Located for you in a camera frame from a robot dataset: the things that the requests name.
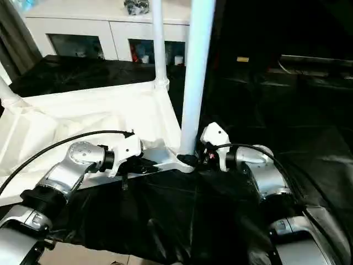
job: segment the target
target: tile floor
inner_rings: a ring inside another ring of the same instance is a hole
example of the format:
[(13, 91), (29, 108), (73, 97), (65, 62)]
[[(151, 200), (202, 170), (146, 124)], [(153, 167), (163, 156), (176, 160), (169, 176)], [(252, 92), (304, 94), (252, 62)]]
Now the tile floor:
[(89, 250), (82, 246), (58, 243), (53, 251), (45, 251), (39, 260), (41, 265), (160, 265), (135, 256), (108, 251)]

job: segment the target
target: white pole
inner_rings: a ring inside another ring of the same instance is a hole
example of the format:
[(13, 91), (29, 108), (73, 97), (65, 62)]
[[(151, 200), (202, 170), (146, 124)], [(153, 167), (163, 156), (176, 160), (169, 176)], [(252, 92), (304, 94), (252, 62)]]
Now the white pole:
[(152, 0), (154, 66), (156, 68), (156, 87), (169, 89), (167, 68), (165, 66), (165, 44), (163, 31), (162, 0)]
[(0, 99), (2, 105), (5, 107), (5, 102), (14, 103), (20, 99), (20, 97), (13, 93), (9, 86), (5, 83), (4, 79), (0, 76)]
[(192, 0), (185, 77), (181, 155), (194, 155), (216, 0)]

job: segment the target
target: black connector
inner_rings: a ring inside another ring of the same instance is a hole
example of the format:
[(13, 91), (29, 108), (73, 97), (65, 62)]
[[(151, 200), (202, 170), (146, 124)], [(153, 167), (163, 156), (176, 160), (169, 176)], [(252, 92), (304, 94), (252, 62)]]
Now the black connector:
[(36, 186), (34, 189), (27, 189), (22, 192), (21, 198), (21, 205), (44, 214), (50, 220), (57, 218), (66, 206), (64, 195), (50, 187)]

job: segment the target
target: white cabinet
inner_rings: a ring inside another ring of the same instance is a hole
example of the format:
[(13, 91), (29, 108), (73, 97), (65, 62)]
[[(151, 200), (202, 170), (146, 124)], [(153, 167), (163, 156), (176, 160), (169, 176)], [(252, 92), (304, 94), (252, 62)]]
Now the white cabinet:
[(108, 21), (61, 18), (26, 18), (42, 56), (67, 55), (117, 60)]
[[(185, 58), (191, 0), (162, 0), (162, 4), (170, 63), (176, 57)], [(153, 46), (152, 14), (128, 15), (124, 0), (46, 0), (24, 16), (43, 56), (136, 61), (133, 55), (145, 52), (153, 63), (153, 51), (142, 51)]]
[[(119, 60), (132, 61), (131, 48), (134, 40), (153, 40), (153, 28), (150, 23), (110, 22), (116, 52)], [(188, 25), (164, 25), (164, 38), (168, 43), (182, 43), (183, 53), (187, 50), (189, 36)]]

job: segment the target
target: black fabric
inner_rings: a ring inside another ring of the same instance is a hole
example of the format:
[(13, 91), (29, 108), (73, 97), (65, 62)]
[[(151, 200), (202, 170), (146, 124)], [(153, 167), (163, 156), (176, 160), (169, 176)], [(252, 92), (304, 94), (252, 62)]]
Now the black fabric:
[[(184, 74), (182, 67), (168, 69), (179, 122)], [(153, 78), (149, 65), (49, 56), (12, 89), (29, 96)], [(216, 121), (232, 142), (271, 148), (300, 199), (337, 242), (337, 226), (327, 218), (332, 210), (304, 172), (319, 184), (352, 233), (353, 86), (287, 75), (256, 80), (210, 73), (200, 128)], [(162, 264), (270, 264), (273, 247), (258, 202), (252, 180), (235, 171), (157, 173), (130, 179), (127, 191), (113, 183), (77, 192), (55, 221), (51, 237)]]

